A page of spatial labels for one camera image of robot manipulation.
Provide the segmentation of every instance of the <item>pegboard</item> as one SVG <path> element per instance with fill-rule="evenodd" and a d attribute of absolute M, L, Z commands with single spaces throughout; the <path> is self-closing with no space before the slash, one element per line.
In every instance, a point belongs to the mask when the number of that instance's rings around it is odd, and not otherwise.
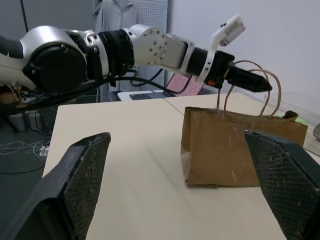
<path fill-rule="evenodd" d="M 179 92 L 185 87 L 188 79 L 189 79 L 188 76 L 174 74 L 172 76 L 167 88 L 169 90 Z M 189 85 L 186 87 L 185 91 L 183 93 L 176 94 L 176 96 L 178 96 L 178 97 L 196 96 L 200 93 L 203 86 L 204 86 L 204 83 L 196 82 L 196 78 L 193 76 L 189 82 Z"/>
<path fill-rule="evenodd" d="M 124 8 L 128 3 L 134 4 L 141 9 L 142 23 L 151 27 L 159 28 L 165 33 L 167 32 L 167 15 L 168 15 L 168 0 L 116 0 L 120 8 Z M 141 71 L 143 75 L 139 77 L 143 79 L 151 79 L 159 70 L 158 66 L 143 66 Z M 165 71 L 162 71 L 159 76 L 153 80 L 154 83 L 164 86 Z M 141 91 L 157 90 L 158 88 L 151 85 L 144 85 L 140 87 Z"/>

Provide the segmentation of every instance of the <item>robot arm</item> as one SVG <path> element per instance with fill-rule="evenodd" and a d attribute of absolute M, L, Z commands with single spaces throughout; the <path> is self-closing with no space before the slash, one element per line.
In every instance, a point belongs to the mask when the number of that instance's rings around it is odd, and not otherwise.
<path fill-rule="evenodd" d="M 217 51 L 218 45 L 228 45 L 245 29 L 241 17 L 235 16 L 211 36 L 206 51 L 141 24 L 98 34 L 39 26 L 19 41 L 0 37 L 0 84 L 61 94 L 87 79 L 99 82 L 134 67 L 157 65 L 217 88 L 226 79 L 254 92 L 268 91 L 271 87 L 263 77 L 234 67 L 234 56 Z"/>

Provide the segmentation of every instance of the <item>wire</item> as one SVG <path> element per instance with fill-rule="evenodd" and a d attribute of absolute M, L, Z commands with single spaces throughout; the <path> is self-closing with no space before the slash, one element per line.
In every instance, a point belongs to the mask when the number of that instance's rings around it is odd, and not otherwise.
<path fill-rule="evenodd" d="M 163 69 L 161 68 L 152 78 L 149 79 L 149 81 L 152 82 L 153 80 L 155 80 L 162 71 L 163 71 Z M 141 84 L 134 84 L 133 81 L 131 80 L 130 84 L 133 87 L 142 87 L 144 85 L 147 85 L 148 83 L 145 82 L 145 83 L 141 83 Z"/>
<path fill-rule="evenodd" d="M 27 32 L 29 32 L 29 28 L 28 28 L 27 17 L 26 17 L 25 6 L 24 6 L 23 0 L 20 0 L 20 5 L 21 5 L 21 10 L 22 10 L 22 17 L 23 17 L 25 32 L 27 33 Z"/>
<path fill-rule="evenodd" d="M 167 93 L 171 93 L 171 94 L 181 94 L 183 93 L 189 83 L 190 83 L 190 80 L 191 80 L 191 76 L 189 77 L 187 83 L 185 84 L 184 88 L 179 91 L 179 92 L 176 92 L 176 91 L 172 91 L 170 89 L 167 89 L 166 87 L 163 87 L 155 82 L 152 82 L 152 81 L 149 81 L 149 80 L 146 80 L 146 79 L 143 79 L 143 78 L 139 78 L 139 77 L 117 77 L 117 78 L 114 78 L 113 75 L 110 75 L 109 77 L 99 81 L 99 82 L 95 82 L 95 83 L 92 83 L 92 84 L 87 84 L 89 85 L 89 87 L 85 87 L 85 88 L 81 88 L 79 90 L 75 90 L 75 91 L 72 91 L 72 92 L 68 92 L 68 93 L 64 93 L 62 95 L 59 95 L 59 96 L 53 96 L 53 97 L 50 97 L 50 98 L 47 98 L 47 99 L 44 99 L 44 100 L 41 100 L 41 101 L 38 101 L 38 102 L 35 102 L 35 103 L 32 103 L 32 104 L 29 104 L 25 107 L 17 107 L 15 105 L 15 107 L 12 107 L 12 105 L 10 104 L 2 104 L 1 107 L 0 107 L 0 115 L 13 115 L 13 114 L 17 114 L 17 113 L 22 113 L 22 112 L 25 112 L 25 111 L 35 111 L 35 110 L 39 110 L 39 109 L 42 109 L 42 108 L 50 108 L 50 107 L 54 107 L 56 105 L 60 105 L 64 102 L 67 102 L 69 100 L 72 100 L 78 96 L 81 96 L 83 94 L 86 94 L 90 91 L 92 91 L 93 89 L 96 89 L 98 87 L 100 87 L 101 85 L 103 84 L 106 84 L 106 83 L 109 83 L 110 81 L 114 80 L 114 81 L 138 81 L 138 82 L 142 82 L 142 83 L 146 83 L 146 84 L 149 84 L 149 85 L 152 85 L 158 89 L 161 89 L 161 90 L 164 90 L 166 91 Z"/>
<path fill-rule="evenodd" d="M 21 147 L 17 147 L 16 150 L 13 150 L 13 151 L 11 151 L 11 152 L 3 153 L 3 152 L 5 152 L 6 150 L 10 149 L 9 147 L 10 147 L 11 145 L 17 144 L 17 143 L 22 144 L 22 146 L 21 146 Z M 21 149 L 24 148 L 25 143 L 24 143 L 23 141 L 14 141 L 14 142 L 11 142 L 11 143 L 8 143 L 8 144 L 3 144 L 3 145 L 6 145 L 6 147 L 3 148 L 3 149 L 1 149 L 1 151 L 0 151 L 0 156 L 11 155 L 11 154 L 14 154 L 14 153 L 20 151 Z"/>
<path fill-rule="evenodd" d="M 157 87 L 158 89 L 166 91 L 167 93 L 181 94 L 187 89 L 187 87 L 188 87 L 188 85 L 189 85 L 189 83 L 191 81 L 191 78 L 192 78 L 192 76 L 189 76 L 188 81 L 186 82 L 186 84 L 184 85 L 184 87 L 183 87 L 183 89 L 181 91 L 172 91 L 172 90 L 170 90 L 170 89 L 168 89 L 166 87 L 163 87 L 163 86 L 161 86 L 161 85 L 159 85 L 159 84 L 157 84 L 157 83 L 155 83 L 153 81 L 149 81 L 149 80 L 146 80 L 146 79 L 143 79 L 143 78 L 140 78 L 140 77 L 124 76 L 124 77 L 116 77 L 114 80 L 115 81 L 131 81 L 132 80 L 132 81 L 142 82 L 142 83 L 146 83 L 146 84 L 152 85 L 154 87 Z"/>
<path fill-rule="evenodd" d="M 32 131 L 32 132 L 35 132 L 36 134 L 39 134 L 41 136 L 45 136 L 45 137 L 51 137 L 52 133 L 49 133 L 49 132 L 52 132 L 53 129 L 54 129 L 54 126 L 55 126 L 55 121 L 52 121 L 50 122 L 45 128 L 43 128 L 42 130 L 33 130 L 31 128 L 31 126 L 29 126 L 29 129 Z"/>
<path fill-rule="evenodd" d="M 7 156 L 7 155 L 11 155 L 11 154 L 14 154 L 22 149 L 30 149 L 32 148 L 32 151 L 26 151 L 25 154 L 35 154 L 37 157 L 40 158 L 40 156 L 38 156 L 35 152 L 39 152 L 40 151 L 40 147 L 36 147 L 37 145 L 42 144 L 42 142 L 45 142 L 48 143 L 50 141 L 47 141 L 47 140 L 42 140 L 42 141 L 38 141 L 38 142 L 34 142 L 34 143 L 31 143 L 31 144 L 28 144 L 28 143 L 24 143 L 23 141 L 14 141 L 14 142 L 10 142 L 10 143 L 5 143 L 5 144 L 0 144 L 0 147 L 3 147 L 3 148 L 0 148 L 0 156 Z M 22 144 L 22 146 L 20 147 L 10 147 L 14 144 Z"/>
<path fill-rule="evenodd" d="M 18 171 L 18 172 L 0 172 L 0 175 L 20 175 L 20 174 L 28 174 L 28 173 L 33 173 L 35 171 L 41 170 L 46 166 L 46 164 L 41 165 L 40 167 L 37 167 L 32 170 L 28 171 Z"/>
<path fill-rule="evenodd" d="M 26 97 L 26 96 L 33 96 L 33 97 L 35 97 L 35 98 L 45 98 L 45 96 L 43 96 L 45 93 L 43 92 L 41 95 L 39 95 L 39 94 L 33 94 L 33 93 L 26 93 L 26 94 L 23 94 L 22 96 L 21 96 L 21 98 L 24 98 L 24 97 Z"/>
<path fill-rule="evenodd" d="M 128 73 L 134 73 L 134 75 L 133 75 L 134 78 L 138 77 L 138 71 L 136 71 L 134 69 L 129 69 L 127 72 Z M 133 87 L 139 87 L 138 85 L 134 84 L 133 80 L 130 80 L 130 85 L 133 86 Z"/>

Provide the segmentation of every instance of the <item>black cable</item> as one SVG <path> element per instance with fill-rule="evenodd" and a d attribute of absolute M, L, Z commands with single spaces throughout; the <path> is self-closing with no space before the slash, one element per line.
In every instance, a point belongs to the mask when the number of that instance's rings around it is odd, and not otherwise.
<path fill-rule="evenodd" d="M 33 173 L 35 171 L 41 170 L 45 167 L 45 164 L 41 165 L 40 167 L 37 167 L 35 169 L 29 170 L 29 171 L 18 171 L 18 172 L 0 172 L 0 175 L 19 175 L 19 174 L 28 174 Z"/>
<path fill-rule="evenodd" d="M 180 91 L 172 91 L 166 87 L 163 87 L 153 81 L 149 81 L 149 80 L 146 80 L 146 79 L 143 79 L 143 78 L 140 78 L 140 77 L 129 77 L 129 76 L 123 76 L 123 77 L 116 77 L 114 80 L 115 81 L 137 81 L 137 82 L 142 82 L 142 83 L 146 83 L 146 84 L 149 84 L 149 85 L 152 85 L 158 89 L 161 89 L 163 91 L 166 91 L 167 93 L 171 93 L 171 94 L 182 94 L 188 87 L 190 81 L 192 79 L 192 76 L 189 76 L 188 78 L 188 81 L 186 82 L 186 84 L 184 85 L 183 89 L 180 90 Z"/>
<path fill-rule="evenodd" d="M 152 85 L 152 86 L 154 86 L 154 87 L 156 87 L 158 89 L 164 90 L 167 93 L 181 94 L 187 89 L 187 87 L 188 87 L 188 85 L 189 85 L 189 83 L 191 81 L 191 78 L 192 78 L 192 76 L 190 76 L 188 78 L 188 81 L 186 82 L 185 86 L 183 87 L 183 89 L 181 91 L 172 91 L 172 90 L 167 89 L 166 87 L 163 87 L 163 86 L 161 86 L 161 85 L 159 85 L 159 84 L 157 84 L 157 83 L 155 83 L 153 81 L 149 81 L 149 80 L 146 80 L 146 79 L 143 79 L 143 78 L 140 78 L 140 77 L 127 77 L 127 76 L 124 76 L 124 77 L 116 77 L 116 78 L 114 78 L 113 75 L 110 75 L 109 77 L 105 78 L 102 81 L 90 84 L 89 87 L 86 87 L 86 88 L 83 88 L 83 89 L 80 89 L 80 90 L 76 90 L 76 91 L 72 91 L 72 92 L 68 92 L 68 93 L 65 93 L 63 95 L 50 97 L 50 98 L 38 101 L 36 103 L 30 104 L 30 105 L 25 106 L 25 107 L 4 106 L 4 105 L 9 105 L 9 104 L 2 104 L 2 106 L 0 107 L 0 115 L 13 115 L 13 114 L 26 112 L 26 111 L 34 111 L 34 110 L 39 110 L 39 109 L 42 109 L 42 108 L 50 108 L 50 107 L 53 107 L 53 106 L 56 106 L 56 105 L 60 105 L 60 104 L 65 103 L 65 102 L 67 102 L 69 100 L 72 100 L 72 99 L 74 99 L 74 98 L 76 98 L 78 96 L 86 94 L 86 93 L 90 92 L 91 90 L 100 87 L 103 84 L 109 83 L 112 80 L 115 80 L 115 81 L 137 81 L 137 82 L 142 82 L 142 83 L 146 83 L 146 84 Z"/>
<path fill-rule="evenodd" d="M 36 131 L 36 130 L 33 130 L 30 126 L 30 130 L 32 131 L 32 132 L 35 132 L 36 134 L 39 134 L 39 135 L 41 135 L 41 136 L 45 136 L 45 137 L 50 137 L 51 138 L 51 135 L 52 135 L 52 131 L 53 131 L 53 129 L 54 129 L 54 126 L 55 126 L 55 121 L 52 121 L 52 122 L 50 122 L 47 126 L 46 126 L 46 128 L 44 128 L 43 130 L 41 130 L 41 131 Z"/>
<path fill-rule="evenodd" d="M 160 73 L 162 73 L 163 69 L 161 68 L 152 78 L 149 79 L 150 82 L 152 82 L 153 80 L 155 80 Z M 141 84 L 134 84 L 133 80 L 130 80 L 130 85 L 133 87 L 142 87 L 144 85 L 147 85 L 148 83 L 141 83 Z"/>
<path fill-rule="evenodd" d="M 26 11 L 25 11 L 25 6 L 23 0 L 20 0 L 20 5 L 21 5 L 21 11 L 22 11 L 22 17 L 23 17 L 23 22 L 24 22 L 24 28 L 25 32 L 29 32 L 28 28 L 28 23 L 27 23 L 27 18 L 26 18 Z"/>
<path fill-rule="evenodd" d="M 134 70 L 134 69 L 129 69 L 127 71 L 127 73 L 134 73 L 134 76 L 132 78 L 137 78 L 138 77 L 138 72 L 137 70 Z"/>
<path fill-rule="evenodd" d="M 65 103 L 69 100 L 72 100 L 78 96 L 86 94 L 86 93 L 90 92 L 91 90 L 96 89 L 105 83 L 109 83 L 110 80 L 111 80 L 111 78 L 108 77 L 102 81 L 90 84 L 89 87 L 86 87 L 86 88 L 83 88 L 80 90 L 76 90 L 76 91 L 72 91 L 72 92 L 68 92 L 63 95 L 53 96 L 53 97 L 47 98 L 45 100 L 41 100 L 36 103 L 30 104 L 25 107 L 14 107 L 13 108 L 12 106 L 11 107 L 7 106 L 9 104 L 2 104 L 2 107 L 0 107 L 0 115 L 13 115 L 13 114 L 26 112 L 26 111 L 35 111 L 35 110 L 39 110 L 42 108 L 50 108 L 50 107 L 53 107 L 56 105 L 60 105 L 60 104 Z"/>

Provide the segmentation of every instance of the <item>white wall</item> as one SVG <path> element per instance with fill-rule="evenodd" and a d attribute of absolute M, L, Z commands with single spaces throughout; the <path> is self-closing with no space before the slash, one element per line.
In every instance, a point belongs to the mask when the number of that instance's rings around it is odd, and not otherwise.
<path fill-rule="evenodd" d="M 320 92 L 319 0 L 169 1 L 171 33 L 193 40 L 197 47 L 208 48 L 210 35 L 240 14 L 247 29 L 230 45 L 220 48 L 222 51 L 274 72 L 281 81 L 282 92 Z M 253 65 L 239 66 L 249 69 Z M 272 93 L 277 93 L 276 83 L 271 81 Z M 260 100 L 265 95 L 240 91 Z"/>
<path fill-rule="evenodd" d="M 41 25 L 94 29 L 92 0 L 23 0 L 23 3 L 29 29 Z"/>
<path fill-rule="evenodd" d="M 19 40 L 26 34 L 19 0 L 0 0 L 0 36 Z"/>

